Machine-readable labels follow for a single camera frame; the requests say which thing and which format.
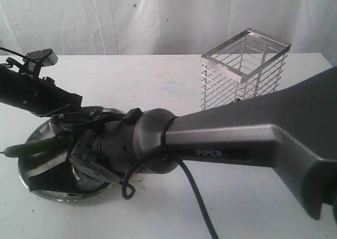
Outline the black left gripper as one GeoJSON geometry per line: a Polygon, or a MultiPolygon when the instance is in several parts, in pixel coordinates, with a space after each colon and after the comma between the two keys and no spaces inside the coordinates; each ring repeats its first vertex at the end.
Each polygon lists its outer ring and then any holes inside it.
{"type": "Polygon", "coordinates": [[[49,80],[1,67],[1,103],[45,117],[62,110],[81,109],[82,97],[49,80]]]}

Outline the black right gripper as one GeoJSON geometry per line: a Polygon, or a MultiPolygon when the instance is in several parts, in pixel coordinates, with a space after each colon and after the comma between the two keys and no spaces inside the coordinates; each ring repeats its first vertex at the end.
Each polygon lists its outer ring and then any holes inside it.
{"type": "MultiPolygon", "coordinates": [[[[135,121],[123,119],[86,124],[69,155],[70,163],[99,182],[118,182],[138,161],[133,147],[134,129],[135,121]]],[[[70,163],[64,161],[29,177],[29,190],[79,194],[70,163]]]]}

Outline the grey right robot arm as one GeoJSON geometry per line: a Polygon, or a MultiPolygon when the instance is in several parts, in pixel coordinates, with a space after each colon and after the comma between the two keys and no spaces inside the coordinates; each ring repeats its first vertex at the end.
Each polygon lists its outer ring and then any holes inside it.
{"type": "Polygon", "coordinates": [[[73,140],[60,165],[31,176],[31,191],[91,195],[134,173],[166,174],[183,161],[270,167],[307,214],[336,208],[336,68],[287,89],[175,116],[166,109],[52,117],[73,140]]]}

